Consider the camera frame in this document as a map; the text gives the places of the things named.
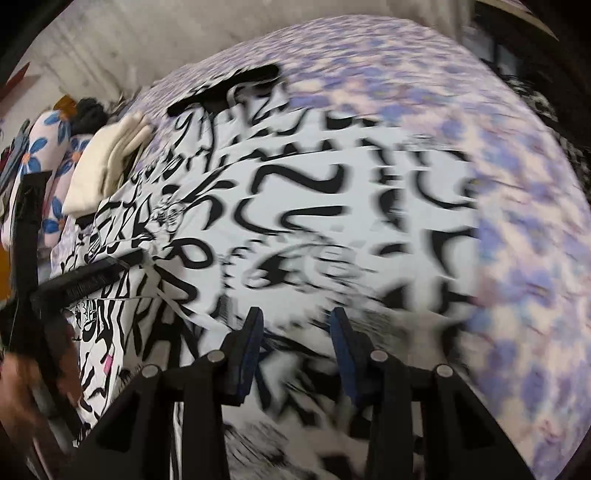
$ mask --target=black and white patterned fabric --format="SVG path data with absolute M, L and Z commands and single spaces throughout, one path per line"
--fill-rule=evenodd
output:
M 195 92 L 169 109 L 167 151 L 101 204 L 64 265 L 133 248 L 151 259 L 73 306 L 86 427 L 142 365 L 191 362 L 258 306 L 253 388 L 224 409 L 233 478 L 353 478 L 369 421 L 345 414 L 327 312 L 343 306 L 411 364 L 446 360 L 443 333 L 475 293 L 470 160 L 393 125 L 290 108 L 276 67 Z
M 558 122 L 556 111 L 548 99 L 542 95 L 530 82 L 525 82 L 516 76 L 499 74 L 499 77 L 538 115 L 548 126 L 550 132 L 562 148 L 570 166 L 580 183 L 585 198 L 591 205 L 591 150 L 585 146 L 577 146 L 565 137 L 567 134 Z

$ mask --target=black clamp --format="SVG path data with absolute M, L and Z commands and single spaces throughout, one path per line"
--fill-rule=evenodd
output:
M 146 365 L 82 442 L 64 480 L 143 480 L 169 476 L 175 402 L 183 402 L 183 478 L 229 480 L 222 405 L 251 389 L 263 334 L 261 309 L 226 335 L 219 350 L 188 367 Z
M 37 242 L 41 228 L 46 184 L 51 172 L 23 175 L 15 198 L 12 218 L 11 269 L 13 298 L 0 312 L 0 335 L 8 352 L 28 356 L 37 361 L 43 384 L 33 391 L 41 412 L 64 451 L 73 448 L 82 422 L 76 409 L 59 393 L 57 380 L 61 374 L 60 355 L 50 346 L 48 336 L 55 336 L 66 345 L 65 320 L 44 323 L 34 314 L 32 293 L 38 287 Z
M 413 479 L 413 415 L 421 405 L 427 480 L 534 480 L 499 424 L 449 365 L 407 367 L 355 332 L 342 308 L 330 316 L 330 335 L 345 393 L 372 405 L 366 480 Z

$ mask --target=clothes pile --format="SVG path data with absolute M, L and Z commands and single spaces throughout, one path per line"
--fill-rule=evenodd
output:
M 40 256 L 46 257 L 43 253 L 59 242 L 67 215 L 92 223 L 98 204 L 125 180 L 153 128 L 140 113 L 109 119 L 102 105 L 92 98 L 82 99 L 73 116 L 61 110 L 48 111 L 30 129 L 29 125 L 26 120 L 2 153 L 0 236 L 5 250 L 10 250 L 21 177 L 50 171 L 39 236 Z

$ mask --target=pink pillow with blue flowers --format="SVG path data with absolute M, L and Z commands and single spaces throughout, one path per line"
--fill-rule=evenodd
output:
M 51 171 L 52 175 L 47 182 L 45 193 L 45 204 L 43 211 L 47 210 L 48 198 L 52 191 L 57 169 L 62 164 L 64 155 L 70 146 L 70 122 L 64 113 L 50 111 L 42 113 L 31 128 L 29 133 L 29 148 L 22 156 L 21 167 L 15 179 L 10 195 L 9 211 L 7 218 L 2 225 L 2 244 L 4 248 L 10 249 L 12 214 L 14 211 L 14 200 L 17 196 L 18 186 L 21 184 L 21 177 L 27 173 L 38 171 Z
M 43 210 L 41 224 L 40 247 L 53 248 L 60 240 L 61 231 L 66 224 L 66 217 L 61 212 L 61 206 L 70 188 L 72 174 L 82 152 L 90 142 L 92 135 L 75 135 L 70 140 L 70 147 L 57 167 L 49 197 Z

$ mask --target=black fabric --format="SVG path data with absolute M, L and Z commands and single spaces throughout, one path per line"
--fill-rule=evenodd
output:
M 22 156 L 27 151 L 29 146 L 29 133 L 28 128 L 30 120 L 27 119 L 21 125 L 17 136 L 14 138 L 14 148 L 12 153 L 2 171 L 0 176 L 0 194 L 3 194 L 6 187 L 10 184 L 10 181 L 17 175 L 18 167 L 21 165 Z
M 521 0 L 560 41 L 564 61 L 573 66 L 582 89 L 591 95 L 591 29 L 577 4 L 557 0 Z
M 208 86 L 205 91 L 196 92 L 194 95 L 173 103 L 166 111 L 169 116 L 178 116 L 189 106 L 197 103 L 202 105 L 202 107 L 210 113 L 223 112 L 230 108 L 227 95 L 232 87 L 251 82 L 258 82 L 258 88 L 262 88 L 265 85 L 273 87 L 279 79 L 279 74 L 279 67 L 273 64 L 246 70 L 232 75 L 232 77 L 225 79 L 214 86 Z
M 37 480 L 35 475 L 27 468 L 23 455 L 17 451 L 10 441 L 2 427 L 2 423 L 0 423 L 0 465 L 2 466 L 2 479 Z
M 475 2 L 475 20 L 499 44 L 522 60 L 519 78 L 531 82 L 554 106 L 563 128 L 591 145 L 591 96 L 578 65 L 554 37 L 514 15 Z
M 72 0 L 26 0 L 2 3 L 0 28 L 0 86 L 3 86 L 21 57 L 39 33 L 67 7 Z
M 127 155 L 127 157 L 124 158 L 123 163 L 125 165 L 125 168 L 123 169 L 122 173 L 123 181 L 127 181 L 129 176 L 131 175 L 131 171 L 133 170 L 135 165 L 135 160 L 138 158 L 138 155 L 140 155 L 140 148 L 142 148 L 141 145 L 138 148 L 136 148 L 132 153 Z
M 70 121 L 72 135 L 95 134 L 109 119 L 103 106 L 94 98 L 83 98 L 76 105 L 76 116 Z
M 88 215 L 83 215 L 76 219 L 76 225 L 84 230 L 87 226 L 91 225 L 92 222 L 95 221 L 96 213 L 89 213 Z
M 0 155 L 0 168 L 3 170 L 4 169 L 4 165 L 6 165 L 6 162 L 8 161 L 8 157 L 10 157 L 10 154 L 12 153 L 12 150 L 14 149 L 14 140 L 12 140 L 12 143 L 6 147 L 4 150 L 2 150 L 2 154 Z
M 585 198 L 591 205 L 591 149 L 585 147 L 581 140 L 560 125 L 553 106 L 530 83 L 511 75 L 499 74 L 499 77 L 521 97 L 553 133 L 577 176 Z

